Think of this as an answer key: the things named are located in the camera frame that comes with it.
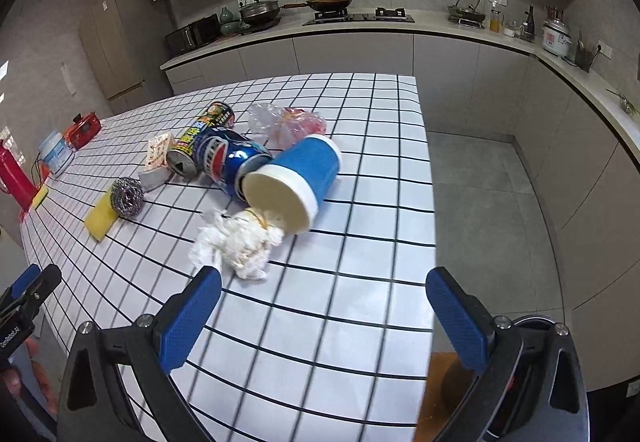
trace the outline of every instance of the red kettle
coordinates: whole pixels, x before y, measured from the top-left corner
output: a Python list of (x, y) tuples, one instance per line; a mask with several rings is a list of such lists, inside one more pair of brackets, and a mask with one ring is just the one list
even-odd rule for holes
[(8, 191), (5, 191), (1, 186), (0, 190), (13, 196), (20, 207), (27, 212), (38, 190), (22, 171), (12, 153), (4, 148), (2, 143), (4, 140), (0, 139), (0, 179)]

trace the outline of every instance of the rice cooker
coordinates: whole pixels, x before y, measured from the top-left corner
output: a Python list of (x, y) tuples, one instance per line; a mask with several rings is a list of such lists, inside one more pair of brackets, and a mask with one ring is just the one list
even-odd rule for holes
[(569, 28), (561, 20), (547, 20), (543, 26), (545, 32), (542, 46), (552, 54), (564, 58), (569, 53), (571, 36)]

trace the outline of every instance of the pink plastic bag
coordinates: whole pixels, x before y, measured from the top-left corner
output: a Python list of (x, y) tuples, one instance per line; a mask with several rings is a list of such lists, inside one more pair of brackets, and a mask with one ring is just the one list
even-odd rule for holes
[(281, 149), (290, 148), (312, 133), (326, 133), (326, 121), (320, 115), (300, 108), (254, 103), (247, 111), (252, 132), (266, 135)]

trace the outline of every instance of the white tiled countertop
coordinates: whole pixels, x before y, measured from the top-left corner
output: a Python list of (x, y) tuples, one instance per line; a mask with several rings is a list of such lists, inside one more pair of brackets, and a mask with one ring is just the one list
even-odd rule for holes
[[(611, 126), (620, 134), (623, 142), (629, 147), (630, 151), (640, 163), (640, 124), (636, 119), (625, 114), (619, 106), (618, 97), (609, 93), (607, 89), (614, 90), (594, 70), (589, 74), (583, 72), (578, 67), (569, 65), (557, 56), (543, 50), (540, 42), (530, 44), (517, 38), (509, 38), (502, 33), (492, 32), (489, 29), (473, 29), (465, 26), (459, 26), (447, 21), (449, 16), (447, 13), (421, 10), (407, 10), (414, 18), (415, 23), (410, 22), (342, 22), (335, 24), (321, 24), (312, 26), (303, 26), (305, 22), (313, 19), (313, 12), (309, 10), (301, 11), (294, 15), (283, 16), (281, 22), (266, 31), (255, 32), (254, 34), (246, 34), (244, 36), (235, 36), (231, 38), (223, 38), (205, 47), (193, 50), (176, 58), (173, 58), (163, 65), (162, 70), (169, 69), (177, 64), (187, 61), (197, 60), (208, 54), (222, 52), (229, 48), (242, 47), (251, 45), (255, 42), (263, 40), (274, 40), (277, 38), (294, 37), (299, 34), (315, 33), (315, 32), (350, 32), (356, 30), (380, 30), (396, 31), (396, 32), (429, 32), (433, 34), (441, 34), (452, 38), (461, 38), (483, 42), (487, 45), (496, 45), (499, 47), (511, 48), (513, 50), (525, 52), (537, 56), (540, 61), (551, 67), (559, 76), (563, 77), (574, 88), (583, 94), (611, 124)], [(351, 13), (373, 13), (371, 8), (350, 8)]]
[[(413, 77), (247, 81), (106, 119), (22, 224), (30, 262), (62, 270), (46, 302), (61, 345), (68, 351), (88, 319), (107, 328), (156, 313), (196, 271), (187, 254), (201, 213), (241, 208), (201, 175), (146, 194), (140, 214), (117, 220), (99, 244), (82, 224), (114, 178), (137, 172), (148, 138), (179, 135), (213, 100), (232, 105), (242, 133), (253, 101), (313, 109), (343, 163), (312, 230), (272, 252), (266, 281), (222, 268), (222, 297), (188, 362), (172, 372), (176, 385), (218, 441), (411, 441), (433, 327), (424, 278), (435, 265), (431, 168)], [(130, 368), (123, 379), (146, 432), (162, 440)]]

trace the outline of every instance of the crumpled tissue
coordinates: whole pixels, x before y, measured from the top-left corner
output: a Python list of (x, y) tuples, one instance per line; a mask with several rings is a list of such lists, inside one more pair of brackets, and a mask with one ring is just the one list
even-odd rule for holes
[(284, 231), (274, 220), (251, 207), (232, 216), (218, 209), (202, 214), (207, 226), (201, 227), (189, 260), (196, 267), (219, 266), (220, 259), (228, 263), (239, 278), (265, 279), (264, 266), (271, 248), (280, 245)]

